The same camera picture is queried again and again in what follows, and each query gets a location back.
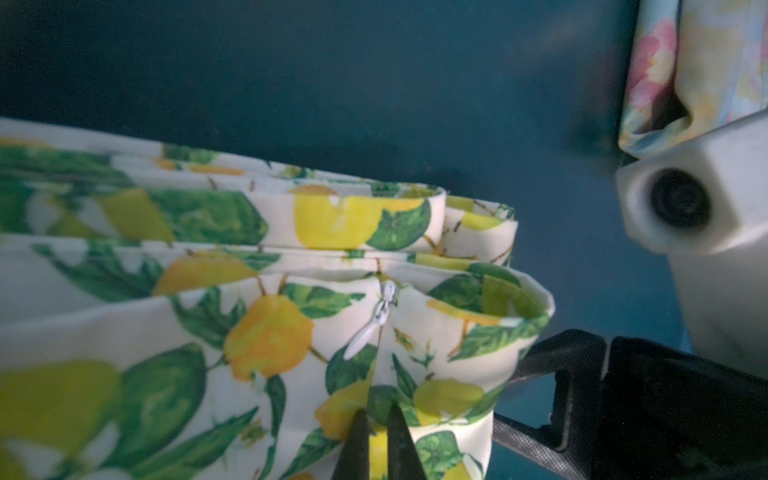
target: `zipper pull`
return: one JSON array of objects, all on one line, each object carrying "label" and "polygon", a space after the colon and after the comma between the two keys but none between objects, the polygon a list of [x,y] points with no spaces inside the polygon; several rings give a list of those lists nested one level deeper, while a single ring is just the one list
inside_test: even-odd
[{"label": "zipper pull", "polygon": [[357,355],[371,340],[373,332],[386,323],[387,318],[389,318],[389,308],[395,302],[398,291],[397,283],[391,280],[385,280],[382,283],[382,299],[373,308],[371,320],[349,341],[349,345],[344,351],[345,360]]}]

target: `yellow lemon print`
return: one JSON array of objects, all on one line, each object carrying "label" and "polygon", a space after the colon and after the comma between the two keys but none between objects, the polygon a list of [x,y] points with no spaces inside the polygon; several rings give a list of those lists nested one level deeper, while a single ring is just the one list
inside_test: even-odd
[{"label": "yellow lemon print", "polygon": [[292,194],[305,195],[338,195],[338,193],[328,185],[308,184],[299,185],[289,190]]},{"label": "yellow lemon print", "polygon": [[407,212],[422,206],[423,198],[372,198],[381,204],[382,209],[390,212]]},{"label": "yellow lemon print", "polygon": [[218,175],[243,175],[244,170],[231,167],[220,167],[219,165],[200,165],[191,164],[189,169],[198,174],[218,174]]},{"label": "yellow lemon print", "polygon": [[382,206],[376,198],[297,194],[293,222],[299,241],[309,248],[354,250],[379,228]]},{"label": "yellow lemon print", "polygon": [[410,187],[408,190],[406,190],[401,197],[402,198],[427,198],[435,194],[437,194],[437,192],[432,188],[420,187],[419,185],[414,185],[413,187]]},{"label": "yellow lemon print", "polygon": [[312,320],[287,296],[256,299],[224,339],[232,375],[247,381],[256,371],[270,378],[291,370],[309,352],[313,329]]},{"label": "yellow lemon print", "polygon": [[510,286],[504,280],[486,275],[482,283],[482,311],[488,315],[507,316]]},{"label": "yellow lemon print", "polygon": [[323,435],[343,441],[352,428],[352,420],[358,410],[368,405],[370,381],[359,380],[336,390],[329,399],[315,410],[315,419],[323,427]]},{"label": "yellow lemon print", "polygon": [[24,138],[3,137],[2,135],[0,135],[0,145],[7,145],[9,147],[51,148],[51,145],[41,140],[26,140]]},{"label": "yellow lemon print", "polygon": [[488,230],[504,222],[502,218],[487,217],[467,212],[462,216],[462,226],[470,230]]},{"label": "yellow lemon print", "polygon": [[485,392],[477,385],[454,379],[427,380],[413,393],[413,405],[420,425],[442,420],[442,414],[461,415],[480,401]]},{"label": "yellow lemon print", "polygon": [[472,212],[475,209],[475,201],[467,197],[457,197],[455,195],[448,195],[445,199],[445,205],[451,208],[458,208],[465,212]]},{"label": "yellow lemon print", "polygon": [[0,447],[0,478],[3,480],[28,480],[24,466],[11,453]]},{"label": "yellow lemon print", "polygon": [[374,425],[368,440],[369,478],[371,480],[380,480],[387,475],[386,443],[386,428]]},{"label": "yellow lemon print", "polygon": [[176,171],[181,170],[175,161],[173,160],[166,160],[165,158],[155,158],[152,160],[152,163],[155,164],[157,168],[160,168],[162,170],[170,170],[170,171]]},{"label": "yellow lemon print", "polygon": [[94,199],[123,238],[164,242],[176,240],[163,214],[146,191],[130,188],[116,194],[98,195]]},{"label": "yellow lemon print", "polygon": [[171,295],[206,286],[237,282],[256,273],[242,260],[226,252],[193,252],[165,269],[154,284],[152,295]]},{"label": "yellow lemon print", "polygon": [[456,308],[455,306],[449,303],[446,303],[434,298],[427,300],[427,306],[429,308],[437,310],[440,313],[444,313],[445,315],[452,316],[453,318],[464,320],[466,322],[477,323],[478,325],[494,326],[494,325],[498,325],[498,323],[501,321],[501,318],[498,316],[486,315],[484,313],[470,312],[469,310]]},{"label": "yellow lemon print", "polygon": [[464,462],[461,462],[457,466],[449,469],[445,475],[443,475],[442,480],[472,480],[472,477],[469,476],[469,472],[467,472],[467,467],[464,465]]},{"label": "yellow lemon print", "polygon": [[439,257],[429,253],[417,253],[416,265],[433,266],[444,270],[464,271],[472,265],[472,261],[464,258]]},{"label": "yellow lemon print", "polygon": [[55,237],[77,237],[77,238],[102,238],[88,225],[82,223],[72,212],[64,212],[61,219],[55,225],[48,228],[48,235]]},{"label": "yellow lemon print", "polygon": [[120,373],[93,360],[0,373],[0,439],[73,455],[102,427],[120,387]]}]

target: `teal surface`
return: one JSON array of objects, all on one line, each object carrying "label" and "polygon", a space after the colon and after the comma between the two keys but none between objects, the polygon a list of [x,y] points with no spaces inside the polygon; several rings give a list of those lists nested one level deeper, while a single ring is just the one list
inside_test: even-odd
[{"label": "teal surface", "polygon": [[[637,0],[40,2],[0,16],[0,114],[440,184],[516,207],[568,328],[677,346],[612,172]],[[547,389],[499,410],[534,422]],[[501,449],[488,477],[554,478]]]}]

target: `pink flower print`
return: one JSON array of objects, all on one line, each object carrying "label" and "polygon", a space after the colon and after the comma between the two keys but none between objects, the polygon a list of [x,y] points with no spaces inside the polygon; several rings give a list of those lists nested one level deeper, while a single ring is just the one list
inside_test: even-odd
[{"label": "pink flower print", "polygon": [[668,20],[658,22],[634,44],[627,76],[631,107],[650,107],[672,85],[677,50],[677,30]]}]

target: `fabric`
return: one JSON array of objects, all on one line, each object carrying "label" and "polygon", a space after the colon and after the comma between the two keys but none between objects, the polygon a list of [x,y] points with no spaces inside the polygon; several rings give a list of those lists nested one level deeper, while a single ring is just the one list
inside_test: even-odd
[{"label": "fabric", "polygon": [[488,261],[511,209],[0,123],[0,478],[325,480],[366,408],[384,479],[393,402],[429,480],[483,478],[493,407],[554,314]]},{"label": "fabric", "polygon": [[768,106],[767,0],[643,0],[619,146],[637,158]]}]

